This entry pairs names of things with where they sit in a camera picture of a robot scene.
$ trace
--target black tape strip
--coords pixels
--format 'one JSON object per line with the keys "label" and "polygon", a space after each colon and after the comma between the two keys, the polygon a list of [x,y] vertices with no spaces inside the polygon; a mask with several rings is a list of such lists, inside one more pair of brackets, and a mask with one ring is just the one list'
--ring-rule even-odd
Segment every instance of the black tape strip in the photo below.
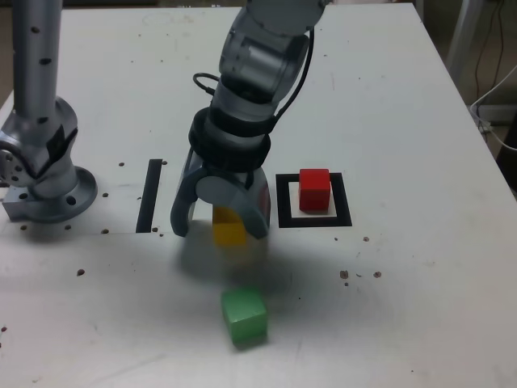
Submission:
{"label": "black tape strip", "polygon": [[322,228],[336,226],[352,226],[350,209],[343,177],[338,172],[330,174],[330,184],[336,206],[336,217],[296,217],[291,215],[291,198],[289,183],[300,182],[298,174],[277,174],[276,201],[278,206],[279,228]]}
{"label": "black tape strip", "polygon": [[150,233],[153,227],[154,206],[156,205],[156,195],[160,184],[160,174],[162,172],[162,160],[150,159],[145,177],[144,193],[140,203],[138,213],[137,233]]}

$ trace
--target white table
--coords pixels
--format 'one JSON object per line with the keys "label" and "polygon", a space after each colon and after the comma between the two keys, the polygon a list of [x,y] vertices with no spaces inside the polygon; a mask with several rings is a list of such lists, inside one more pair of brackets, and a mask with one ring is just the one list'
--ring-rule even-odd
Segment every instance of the white table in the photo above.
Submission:
{"label": "white table", "polygon": [[[58,91],[99,197],[25,231],[1,212],[0,386],[515,386],[517,206],[411,5],[330,6],[318,24],[264,165],[266,242],[232,262],[202,204],[188,238],[172,233],[187,131],[209,102],[191,75],[217,72],[236,14],[64,12]],[[168,162],[159,232],[134,234],[151,158]],[[275,174],[304,167],[343,173],[352,227],[278,228]],[[269,338],[236,349],[219,298],[250,284]]]}

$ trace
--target metal robot arm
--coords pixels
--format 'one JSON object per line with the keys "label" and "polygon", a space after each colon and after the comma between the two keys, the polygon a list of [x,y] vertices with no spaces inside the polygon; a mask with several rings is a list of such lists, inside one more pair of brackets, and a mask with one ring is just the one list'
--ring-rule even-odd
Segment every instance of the metal robot arm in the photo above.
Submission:
{"label": "metal robot arm", "polygon": [[0,130],[12,221],[64,221],[97,195],[93,175],[70,159],[78,119],[56,96],[61,8],[62,0],[13,1],[15,106]]}
{"label": "metal robot arm", "polygon": [[275,116],[307,57],[305,79],[313,28],[329,2],[249,0],[238,14],[221,54],[217,88],[204,87],[213,93],[210,107],[195,115],[189,132],[191,150],[170,214],[177,235],[187,234],[199,198],[231,208],[256,238],[267,235],[270,196],[261,166],[269,133],[300,91],[301,84]]}

